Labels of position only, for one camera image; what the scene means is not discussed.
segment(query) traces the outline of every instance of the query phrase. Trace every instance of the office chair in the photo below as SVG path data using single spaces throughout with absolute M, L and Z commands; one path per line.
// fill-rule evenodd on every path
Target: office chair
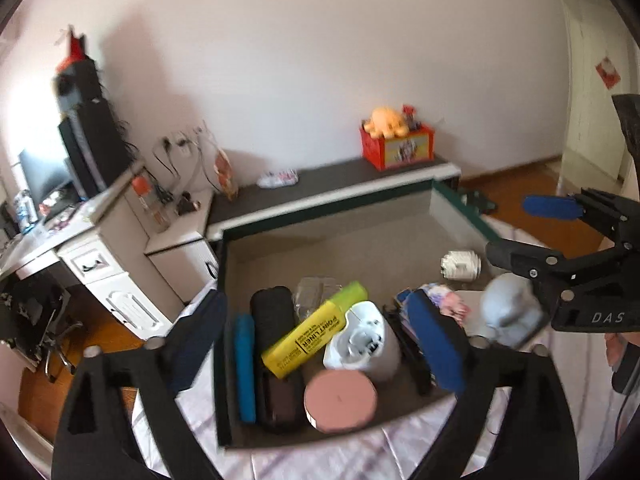
M 84 325 L 66 314 L 69 299 L 69 293 L 44 273 L 0 294 L 0 339 L 36 364 L 45 356 L 45 375 L 51 383 L 57 379 L 51 371 L 53 356 L 69 373 L 76 371 L 62 345 L 73 330 Z

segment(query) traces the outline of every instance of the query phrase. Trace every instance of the white cabinet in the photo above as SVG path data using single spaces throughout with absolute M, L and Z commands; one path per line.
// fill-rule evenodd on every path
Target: white cabinet
M 184 305 L 144 253 L 148 235 L 123 196 L 58 255 L 81 283 L 140 339 L 164 335 Z
M 149 301 L 128 272 L 89 283 L 87 288 L 140 339 L 163 336 L 171 328 L 171 322 Z
M 218 261 L 206 240 L 150 254 L 149 259 L 186 303 L 218 276 Z

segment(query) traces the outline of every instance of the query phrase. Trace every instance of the red box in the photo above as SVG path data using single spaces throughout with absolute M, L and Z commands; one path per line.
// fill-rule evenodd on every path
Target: red box
M 411 132 L 406 137 L 372 139 L 363 128 L 360 128 L 362 156 L 378 171 L 433 160 L 434 133 L 433 128 L 422 125 L 419 130 Z

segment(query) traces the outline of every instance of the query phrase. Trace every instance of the pink lid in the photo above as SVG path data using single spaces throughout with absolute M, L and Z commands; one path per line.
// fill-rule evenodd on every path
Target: pink lid
M 323 433 L 338 433 L 367 424 L 376 412 L 378 394 L 356 370 L 324 370 L 305 389 L 306 418 Z

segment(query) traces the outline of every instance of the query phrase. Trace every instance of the bottle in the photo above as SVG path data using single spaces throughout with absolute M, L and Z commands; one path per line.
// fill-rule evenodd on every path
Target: bottle
M 298 322 L 302 323 L 311 316 L 320 305 L 340 290 L 340 285 L 333 278 L 309 276 L 302 278 L 296 287 L 294 309 Z
M 347 311 L 367 297 L 367 291 L 360 283 L 345 286 L 265 351 L 262 362 L 277 378 L 283 379 L 331 341 L 347 324 Z
M 21 233 L 28 232 L 38 221 L 36 208 L 28 189 L 23 189 L 14 199 L 15 213 L 18 217 L 18 227 Z
M 139 175 L 131 181 L 131 187 L 140 198 L 140 203 L 146 214 L 153 220 L 156 232 L 161 233 L 169 228 L 170 222 L 164 212 L 164 206 L 155 194 L 145 177 Z

